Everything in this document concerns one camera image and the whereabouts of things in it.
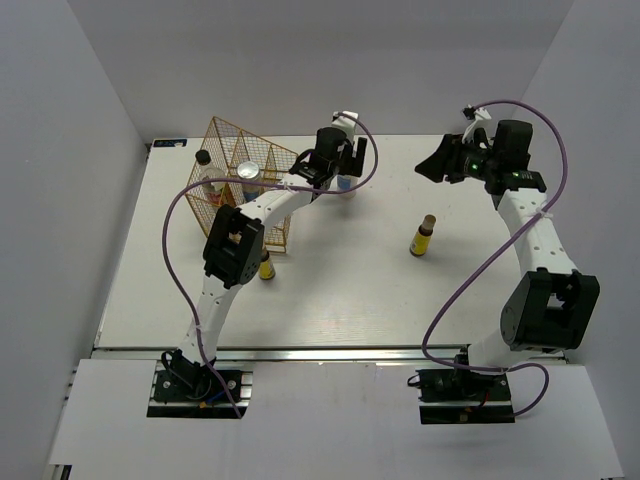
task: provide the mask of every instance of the white panel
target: white panel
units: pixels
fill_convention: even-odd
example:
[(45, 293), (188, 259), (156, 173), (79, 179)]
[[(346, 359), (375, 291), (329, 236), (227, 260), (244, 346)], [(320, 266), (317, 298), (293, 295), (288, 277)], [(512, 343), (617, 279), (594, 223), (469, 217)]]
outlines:
[[(274, 140), (294, 151), (314, 142)], [(220, 346), (417, 345), (446, 298), (508, 238), (480, 182), (436, 185), (414, 173), (440, 137), (377, 141), (380, 168), (370, 186), (352, 200), (323, 197), (296, 212), (289, 253), (273, 256), (276, 278), (256, 277), (242, 289)], [(189, 327), (187, 304), (162, 261), (160, 233), (199, 146), (199, 139), (190, 139), (184, 148), (152, 150), (101, 347), (177, 346)], [(368, 165), (372, 157), (369, 149)], [(428, 253), (415, 258), (409, 244), (427, 213), (438, 223)], [(178, 276), (197, 298), (205, 237), (185, 200), (169, 233)], [(509, 251), (454, 305), (433, 341), (471, 343), (495, 329), (518, 272)]]
[[(147, 419), (155, 362), (80, 365), (51, 461), (112, 478), (585, 480), (620, 476), (583, 367), (552, 367), (547, 398), (509, 425), (420, 425), (410, 367), (260, 364), (245, 418)], [(537, 372), (510, 375), (517, 406)]]
[[(629, 478), (640, 478), (638, 112), (640, 3), (575, 2), (525, 101), (554, 120), (569, 152), (569, 183), (554, 224), (571, 259), (602, 293), (577, 360), (586, 363)], [(555, 189), (559, 155), (534, 126), (534, 168)]]
[(444, 133), (467, 103), (521, 98), (571, 0), (69, 3), (150, 141), (213, 114), (307, 135), (338, 108), (377, 133)]
[(145, 151), (64, 0), (0, 2), (0, 465), (40, 478)]

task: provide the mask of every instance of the wall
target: wall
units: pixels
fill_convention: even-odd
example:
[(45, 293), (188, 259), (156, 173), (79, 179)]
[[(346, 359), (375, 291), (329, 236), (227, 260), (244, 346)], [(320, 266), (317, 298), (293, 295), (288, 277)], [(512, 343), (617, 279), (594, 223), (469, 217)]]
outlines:
[(144, 146), (64, 0), (0, 2), (0, 465), (40, 478)]
[(340, 108), (449, 131), (466, 103), (521, 98), (571, 2), (69, 0), (145, 141), (214, 114), (308, 135)]
[[(567, 144), (569, 184), (554, 221), (572, 258), (602, 288), (574, 358), (587, 365), (630, 479), (640, 478), (638, 25), (638, 2), (577, 0), (524, 95), (557, 123)], [(532, 168), (553, 190), (558, 150), (542, 126), (534, 128)]]

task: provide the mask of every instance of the metal wire rack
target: metal wire rack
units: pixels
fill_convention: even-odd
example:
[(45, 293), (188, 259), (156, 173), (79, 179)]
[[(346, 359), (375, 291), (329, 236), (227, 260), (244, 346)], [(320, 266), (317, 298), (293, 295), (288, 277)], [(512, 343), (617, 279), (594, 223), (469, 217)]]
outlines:
[[(284, 177), (298, 156), (291, 150), (265, 140), (219, 117), (211, 119), (201, 148), (209, 151), (211, 162), (222, 170), (226, 177), (237, 178), (238, 165), (251, 160), (260, 166), (262, 181), (273, 184)], [(196, 162), (191, 170), (188, 184), (197, 182), (200, 173), (200, 165)], [(191, 190), (186, 197), (200, 228), (205, 235), (209, 235), (213, 219), (220, 205), (215, 205), (207, 200), (202, 186)], [(224, 203), (229, 203), (232, 206), (245, 203), (242, 186), (237, 183), (225, 184), (221, 205)], [(287, 216), (265, 233), (267, 250), (272, 253), (287, 252), (290, 226), (291, 216)]]

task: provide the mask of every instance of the cable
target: cable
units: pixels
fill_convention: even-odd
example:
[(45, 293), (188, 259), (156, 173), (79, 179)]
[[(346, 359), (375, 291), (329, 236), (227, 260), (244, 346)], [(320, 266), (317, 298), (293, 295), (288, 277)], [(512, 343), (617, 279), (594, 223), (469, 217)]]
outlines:
[(562, 141), (562, 137), (560, 136), (560, 132), (558, 131), (558, 129), (556, 128), (556, 126), (553, 124), (553, 122), (546, 116), (544, 115), (542, 112), (540, 112), (539, 110), (537, 110), (536, 108), (527, 105), (524, 102), (520, 102), (518, 100), (505, 100), (505, 99), (500, 99), (500, 100), (492, 100), (490, 102), (484, 102), (484, 103), (480, 103), (476, 106), (474, 106), (474, 109), (478, 109), (481, 107), (487, 107), (490, 105), (497, 105), (497, 104), (508, 104), (508, 105), (515, 105), (521, 108), (524, 108), (525, 110), (528, 110), (529, 112), (533, 113), (534, 115), (536, 115), (538, 118), (540, 118), (544, 123), (546, 123), (549, 128), (551, 129), (551, 131), (553, 132), (553, 135), (556, 137), (556, 140), (558, 142), (558, 146), (560, 147), (560, 155), (562, 157), (562, 177), (560, 179), (560, 185), (558, 186), (558, 190), (556, 191), (556, 193), (551, 197), (551, 199), (540, 209), (540, 212), (536, 213), (533, 217), (531, 217), (531, 219), (525, 223), (522, 227), (520, 227), (518, 229), (518, 231), (516, 231), (516, 233), (513, 234), (513, 236), (507, 240), (504, 245), (502, 245), (500, 248), (498, 248), (498, 250), (495, 251), (495, 253), (493, 255), (491, 255), (482, 265), (480, 265), (480, 267), (478, 267), (478, 269), (473, 272), (469, 278), (467, 278), (462, 285), (460, 285), (460, 287), (458, 287), (458, 289), (453, 292), (453, 295), (451, 295), (451, 297), (449, 297), (449, 299), (444, 303), (444, 305), (440, 308), (440, 310), (438, 311), (438, 313), (436, 314), (436, 316), (434, 317), (433, 321), (431, 322), (431, 325), (429, 325), (429, 328), (427, 329), (426, 333), (424, 334), (424, 338), (422, 339), (422, 353), (424, 353), (424, 356), (431, 360), (432, 362), (438, 363), (440, 365), (444, 365), (446, 367), (452, 367), (452, 368), (459, 368), (459, 369), (463, 369), (463, 370), (475, 370), (478, 372), (498, 372), (498, 373), (506, 373), (506, 372), (516, 372), (518, 370), (522, 370), (524, 368), (539, 368), (540, 370), (542, 370), (543, 374), (544, 374), (544, 386), (542, 387), (542, 390), (540, 391), (540, 394), (533, 400), (533, 402), (531, 402), (527, 407), (523, 408), (522, 410), (519, 410), (517, 412), (515, 412), (513, 414), (514, 417), (517, 417), (519, 415), (522, 415), (524, 413), (527, 413), (528, 411), (530, 411), (533, 407), (535, 407), (538, 403), (540, 403), (540, 400), (542, 400), (542, 397), (544, 397), (545, 393), (547, 392), (547, 389), (549, 388), (549, 371), (542, 365), (537, 364), (537, 363), (523, 363), (521, 365), (517, 365), (511, 368), (499, 368), (499, 367), (484, 367), (484, 366), (473, 366), (473, 365), (464, 365), (464, 364), (460, 364), (460, 363), (456, 363), (456, 362), (449, 362), (446, 360), (442, 360), (439, 358), (434, 357), (433, 355), (431, 355), (428, 351), (428, 343), (429, 343), (429, 339), (431, 338), (431, 335), (433, 334), (433, 331), (435, 330), (435, 328), (438, 326), (438, 324), (440, 323), (440, 321), (442, 320), (442, 317), (444, 317), (445, 313), (447, 313), (447, 311), (449, 310), (449, 308), (451, 308), (451, 305), (454, 304), (454, 302), (460, 298), (460, 296), (464, 293), (464, 291), (469, 288), (469, 286), (476, 281), (476, 279), (482, 275), (482, 273), (493, 263), (496, 261), (496, 259), (498, 259), (498, 257), (500, 257), (500, 255), (502, 255), (507, 249), (509, 249), (509, 247), (511, 247), (529, 228), (531, 228), (538, 220), (540, 220), (540, 218), (542, 218), (542, 216), (547, 213), (551, 207), (553, 207), (556, 202), (558, 201), (558, 199), (560, 198), (560, 196), (562, 195), (562, 192), (564, 191), (564, 188), (567, 184), (567, 177), (568, 177), (568, 173), (569, 173), (569, 161), (567, 159), (567, 151), (566, 148), (564, 146), (564, 142)]
[(169, 259), (169, 250), (168, 250), (168, 246), (167, 246), (167, 234), (169, 232), (169, 221), (171, 220), (171, 215), (173, 214), (173, 211), (176, 208), (176, 205), (177, 205), (178, 201), (187, 192), (193, 190), (196, 187), (199, 187), (200, 185), (204, 185), (206, 183), (214, 183), (214, 182), (241, 183), (241, 184), (244, 184), (244, 185), (254, 185), (254, 186), (257, 186), (257, 187), (267, 187), (267, 188), (278, 189), (278, 190), (294, 190), (294, 191), (302, 191), (302, 192), (312, 192), (312, 193), (318, 193), (318, 194), (322, 194), (322, 195), (343, 195), (345, 193), (353, 192), (354, 190), (362, 188), (365, 184), (369, 183), (369, 181), (371, 180), (373, 175), (378, 170), (378, 157), (379, 157), (378, 145), (376, 144), (376, 141), (373, 138), (373, 135), (371, 134), (369, 129), (360, 120), (358, 120), (356, 117), (354, 117), (352, 115), (349, 115), (347, 113), (344, 113), (344, 112), (339, 112), (337, 114), (337, 116), (344, 117), (344, 118), (347, 118), (347, 119), (355, 122), (364, 131), (366, 136), (371, 141), (371, 146), (373, 148), (373, 154), (374, 154), (374, 157), (373, 157), (373, 168), (371, 169), (371, 172), (369, 173), (369, 175), (367, 175), (367, 177), (362, 182), (358, 183), (357, 185), (354, 185), (353, 187), (351, 187), (351, 188), (349, 188), (347, 190), (325, 191), (325, 190), (320, 190), (320, 189), (311, 188), (311, 187), (299, 187), (299, 186), (282, 185), (282, 184), (275, 184), (274, 185), (272, 183), (252, 182), (252, 181), (243, 180), (243, 179), (240, 179), (240, 178), (210, 178), (208, 180), (202, 180), (202, 181), (193, 183), (191, 185), (187, 185), (185, 188), (180, 190), (180, 192), (176, 195), (176, 197), (171, 201), (171, 204), (169, 205), (169, 209), (167, 210), (167, 214), (166, 214), (165, 219), (164, 219), (164, 224), (162, 225), (162, 257), (164, 259), (164, 264), (166, 265), (167, 270), (169, 271), (169, 275), (171, 276), (173, 282), (176, 284), (176, 287), (178, 288), (178, 290), (180, 291), (180, 293), (182, 294), (184, 299), (187, 301), (187, 304), (189, 305), (189, 309), (191, 310), (191, 314), (193, 315), (193, 323), (195, 324), (195, 327), (196, 327), (195, 328), (196, 339), (197, 339), (197, 343), (198, 343), (198, 350), (200, 352), (200, 357), (201, 357), (202, 362), (204, 363), (204, 365), (207, 366), (207, 368), (211, 371), (211, 373), (213, 373), (213, 375), (220, 382), (220, 385), (222, 386), (222, 389), (224, 390), (224, 393), (226, 394), (227, 398), (229, 399), (229, 403), (233, 407), (233, 410), (235, 411), (236, 416), (238, 418), (242, 418), (242, 414), (240, 413), (240, 410), (238, 410), (238, 406), (236, 405), (236, 403), (233, 400), (233, 397), (231, 396), (231, 392), (229, 391), (229, 388), (227, 387), (227, 383), (224, 381), (224, 379), (222, 378), (220, 373), (218, 373), (218, 371), (213, 367), (211, 361), (207, 359), (207, 355), (206, 355), (206, 353), (204, 351), (204, 345), (202, 343), (202, 334), (200, 332), (200, 317), (198, 316), (198, 310), (196, 309), (196, 306), (193, 303), (193, 300), (191, 299), (191, 297), (189, 296), (189, 294), (185, 290), (184, 286), (182, 285), (182, 282), (180, 282), (180, 279), (178, 279), (178, 276), (176, 275), (176, 272), (173, 269), (173, 266), (171, 265), (171, 260)]

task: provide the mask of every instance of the can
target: can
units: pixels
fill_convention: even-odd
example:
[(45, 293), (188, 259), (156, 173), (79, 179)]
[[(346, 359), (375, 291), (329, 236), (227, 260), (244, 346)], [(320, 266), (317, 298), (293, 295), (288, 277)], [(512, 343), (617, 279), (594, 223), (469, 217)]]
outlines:
[[(238, 165), (238, 177), (243, 180), (259, 182), (262, 177), (260, 166), (256, 162), (242, 162)], [(246, 202), (251, 202), (260, 196), (260, 187), (257, 185), (242, 184), (242, 194)]]

